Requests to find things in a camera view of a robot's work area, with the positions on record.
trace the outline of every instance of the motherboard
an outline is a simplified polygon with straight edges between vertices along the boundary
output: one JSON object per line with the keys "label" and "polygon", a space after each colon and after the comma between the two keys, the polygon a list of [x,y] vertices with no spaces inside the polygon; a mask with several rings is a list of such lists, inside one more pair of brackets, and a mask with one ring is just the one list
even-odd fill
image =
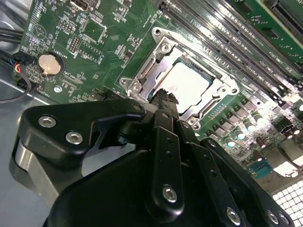
{"label": "motherboard", "polygon": [[257,178],[291,177],[299,157],[283,171],[269,157],[291,142],[302,150],[302,10],[302,0],[34,0],[20,51],[36,60],[23,71],[60,104],[144,104],[165,89],[199,140]]}

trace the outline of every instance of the mounting screw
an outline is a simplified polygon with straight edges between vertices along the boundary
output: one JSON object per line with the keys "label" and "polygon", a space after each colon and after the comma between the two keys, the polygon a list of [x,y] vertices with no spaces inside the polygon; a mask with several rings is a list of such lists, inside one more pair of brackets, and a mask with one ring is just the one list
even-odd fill
{"label": "mounting screw", "polygon": [[275,223],[276,225],[279,224],[278,218],[270,210],[267,211],[267,216],[273,223]]}
{"label": "mounting screw", "polygon": [[126,85],[127,84],[126,79],[121,79],[120,82],[121,82],[122,85]]}
{"label": "mounting screw", "polygon": [[239,215],[230,207],[226,210],[228,218],[237,226],[241,224]]}
{"label": "mounting screw", "polygon": [[75,132],[75,131],[71,131],[69,133],[66,134],[65,139],[74,145],[78,145],[81,144],[83,141],[83,137],[81,136],[81,134]]}
{"label": "mounting screw", "polygon": [[284,214],[279,212],[279,216],[287,225],[289,225],[289,220],[284,216]]}
{"label": "mounting screw", "polygon": [[163,43],[163,44],[161,45],[161,51],[162,51],[163,53],[169,53],[170,50],[171,50],[171,45],[170,45],[169,43]]}
{"label": "mounting screw", "polygon": [[209,140],[208,142],[212,147],[214,147],[214,148],[216,147],[216,144],[212,140]]}
{"label": "mounting screw", "polygon": [[186,122],[182,122],[182,124],[185,128],[187,128],[187,129],[189,128],[189,125]]}
{"label": "mounting screw", "polygon": [[62,87],[56,85],[56,86],[53,88],[53,91],[56,92],[56,93],[61,93],[61,92],[62,92]]}
{"label": "mounting screw", "polygon": [[42,116],[38,119],[38,123],[45,128],[52,128],[54,127],[57,122],[54,118],[49,117],[49,116]]}
{"label": "mounting screw", "polygon": [[162,189],[162,194],[168,202],[174,203],[177,201],[177,193],[172,187],[165,186]]}

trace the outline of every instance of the screw hole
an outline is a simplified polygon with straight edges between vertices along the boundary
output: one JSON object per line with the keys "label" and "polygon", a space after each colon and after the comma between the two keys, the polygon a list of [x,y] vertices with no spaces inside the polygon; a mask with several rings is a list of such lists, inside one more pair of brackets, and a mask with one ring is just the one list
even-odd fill
{"label": "screw hole", "polygon": [[170,158],[173,157],[173,154],[172,154],[170,151],[166,151],[166,155],[167,155],[168,157],[170,157]]}
{"label": "screw hole", "polygon": [[209,158],[209,156],[207,156],[207,155],[204,155],[204,158],[207,160],[207,161],[210,161],[210,158]]}
{"label": "screw hole", "polygon": [[217,173],[214,171],[214,170],[211,170],[210,173],[214,176],[214,177],[217,177]]}
{"label": "screw hole", "polygon": [[162,116],[165,118],[169,118],[169,116],[166,113],[162,113]]}
{"label": "screw hole", "polygon": [[156,29],[155,30],[155,36],[159,36],[161,34],[160,30],[159,29]]}

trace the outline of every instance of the electrolytic capacitor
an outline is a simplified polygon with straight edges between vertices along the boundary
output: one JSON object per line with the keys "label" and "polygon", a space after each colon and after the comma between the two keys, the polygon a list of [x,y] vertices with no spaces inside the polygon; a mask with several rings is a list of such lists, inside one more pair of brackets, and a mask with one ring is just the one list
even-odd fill
{"label": "electrolytic capacitor", "polygon": [[263,118],[259,113],[254,115],[253,118],[255,119],[255,121],[257,122],[257,125],[259,125],[259,126],[265,125],[267,122],[266,119]]}
{"label": "electrolytic capacitor", "polygon": [[293,132],[291,130],[289,130],[289,131],[285,132],[284,135],[286,136],[286,138],[291,139],[293,137]]}
{"label": "electrolytic capacitor", "polygon": [[295,103],[295,106],[300,110],[303,111],[303,101],[299,100]]}
{"label": "electrolytic capacitor", "polygon": [[247,131],[249,131],[249,132],[252,132],[256,129],[256,126],[253,125],[253,123],[251,123],[251,122],[245,122],[244,125],[245,125]]}
{"label": "electrolytic capacitor", "polygon": [[255,158],[258,162],[262,161],[263,158],[262,158],[262,156],[259,154],[258,151],[254,150],[254,151],[252,152],[252,154],[253,154],[254,158]]}
{"label": "electrolytic capacitor", "polygon": [[300,130],[298,130],[298,128],[295,126],[291,129],[291,131],[294,135],[298,135],[300,133]]}
{"label": "electrolytic capacitor", "polygon": [[236,143],[230,137],[226,138],[225,142],[226,142],[227,146],[230,148],[232,148],[236,145]]}
{"label": "electrolytic capacitor", "polygon": [[264,143],[263,139],[261,137],[257,137],[256,138],[256,143],[261,147],[261,148],[265,148],[266,144]]}
{"label": "electrolytic capacitor", "polygon": [[235,130],[235,135],[238,140],[242,140],[245,137],[245,134],[240,129]]}

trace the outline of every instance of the wire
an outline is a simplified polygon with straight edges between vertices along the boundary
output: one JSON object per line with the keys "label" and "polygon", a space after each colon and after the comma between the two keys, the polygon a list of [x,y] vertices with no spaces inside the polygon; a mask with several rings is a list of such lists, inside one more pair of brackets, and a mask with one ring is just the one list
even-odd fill
{"label": "wire", "polygon": [[0,35],[0,41],[7,42],[7,43],[12,43],[12,44],[20,44],[21,43],[21,37]]}
{"label": "wire", "polygon": [[8,61],[6,61],[6,60],[4,60],[4,59],[2,59],[2,58],[0,58],[0,63],[2,63],[2,64],[4,64],[4,65],[7,65],[7,66],[9,66],[9,67],[11,67],[11,68],[14,67],[14,65],[10,64]]}
{"label": "wire", "polygon": [[0,2],[0,10],[10,19],[12,20],[16,25],[18,25],[20,28],[25,27],[25,21],[22,17],[20,17],[17,13],[15,13],[11,8],[9,8],[5,3]]}
{"label": "wire", "polygon": [[25,90],[25,92],[23,92],[21,95],[15,97],[15,98],[0,100],[0,104],[16,102],[16,101],[24,98],[31,91],[31,89],[32,89],[32,83],[29,81],[29,79],[27,78],[27,76],[24,73],[22,73],[22,72],[19,73],[19,75],[26,82],[27,89]]}
{"label": "wire", "polygon": [[21,32],[21,31],[16,31],[16,30],[13,30],[13,29],[8,29],[8,28],[3,28],[3,27],[0,27],[0,34],[1,35],[16,36],[16,37],[22,37],[23,36],[23,32]]}
{"label": "wire", "polygon": [[20,64],[18,64],[18,63],[15,64],[15,71],[16,71],[17,73],[20,73],[20,72],[21,72]]}

